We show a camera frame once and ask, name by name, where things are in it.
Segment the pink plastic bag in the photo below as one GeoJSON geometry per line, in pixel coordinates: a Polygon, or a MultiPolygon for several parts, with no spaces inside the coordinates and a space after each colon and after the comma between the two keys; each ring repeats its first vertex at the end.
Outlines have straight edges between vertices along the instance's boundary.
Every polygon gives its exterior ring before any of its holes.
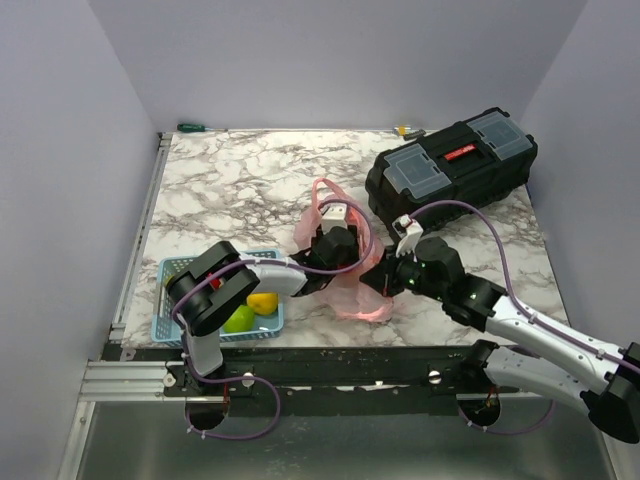
{"type": "MultiPolygon", "coordinates": [[[[330,191],[325,200],[348,200],[359,205],[335,182],[327,178],[317,178],[311,188],[311,206],[302,213],[294,229],[293,239],[299,250],[304,250],[311,246],[312,238],[320,226],[321,200],[318,196],[318,191],[321,185],[324,185],[330,191]]],[[[366,224],[366,219],[367,216],[362,216],[356,211],[350,210],[347,216],[347,224],[363,226],[366,224]]],[[[383,297],[359,281],[359,277],[363,273],[379,262],[385,251],[383,243],[373,228],[372,233],[373,241],[370,245],[374,247],[374,264],[360,265],[351,272],[340,274],[326,288],[314,294],[319,303],[331,307],[339,318],[369,323],[383,323],[389,321],[392,317],[393,299],[383,297]]]]}

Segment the yellow fake mango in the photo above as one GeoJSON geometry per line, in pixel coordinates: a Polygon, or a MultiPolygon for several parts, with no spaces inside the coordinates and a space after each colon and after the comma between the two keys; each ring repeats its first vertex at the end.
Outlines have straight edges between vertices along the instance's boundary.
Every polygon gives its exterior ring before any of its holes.
{"type": "Polygon", "coordinates": [[[268,316],[278,310],[279,297],[276,293],[254,293],[247,297],[246,303],[256,315],[268,316]]]}

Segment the green fake fruit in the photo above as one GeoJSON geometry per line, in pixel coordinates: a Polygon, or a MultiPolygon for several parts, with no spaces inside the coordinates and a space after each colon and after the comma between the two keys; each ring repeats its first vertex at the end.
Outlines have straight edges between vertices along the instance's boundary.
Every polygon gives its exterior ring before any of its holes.
{"type": "Polygon", "coordinates": [[[244,333],[251,331],[255,323],[255,312],[248,305],[240,305],[224,323],[226,334],[244,333]]]}

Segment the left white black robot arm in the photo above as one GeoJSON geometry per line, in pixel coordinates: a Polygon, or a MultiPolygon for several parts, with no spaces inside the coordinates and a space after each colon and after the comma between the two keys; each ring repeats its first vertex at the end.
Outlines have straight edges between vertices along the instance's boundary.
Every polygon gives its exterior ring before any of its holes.
{"type": "Polygon", "coordinates": [[[325,289],[334,277],[360,267],[373,248],[371,236],[355,226],[318,231],[311,246],[290,257],[240,253],[228,241],[209,248],[169,278],[165,289],[172,316],[181,325],[187,382],[201,395],[222,380],[219,330],[254,293],[302,297],[325,289]]]}

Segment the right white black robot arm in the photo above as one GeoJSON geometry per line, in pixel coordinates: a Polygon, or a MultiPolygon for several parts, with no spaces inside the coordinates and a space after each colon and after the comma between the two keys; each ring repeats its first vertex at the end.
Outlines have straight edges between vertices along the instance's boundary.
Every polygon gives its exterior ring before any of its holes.
{"type": "Polygon", "coordinates": [[[639,345],[626,347],[576,331],[464,270],[458,252],[427,238],[411,254],[388,249],[360,278],[385,297],[409,290],[440,302],[453,321],[501,337],[526,355],[489,342],[460,367],[469,390],[513,387],[570,405],[605,434],[639,441],[639,345]]]}

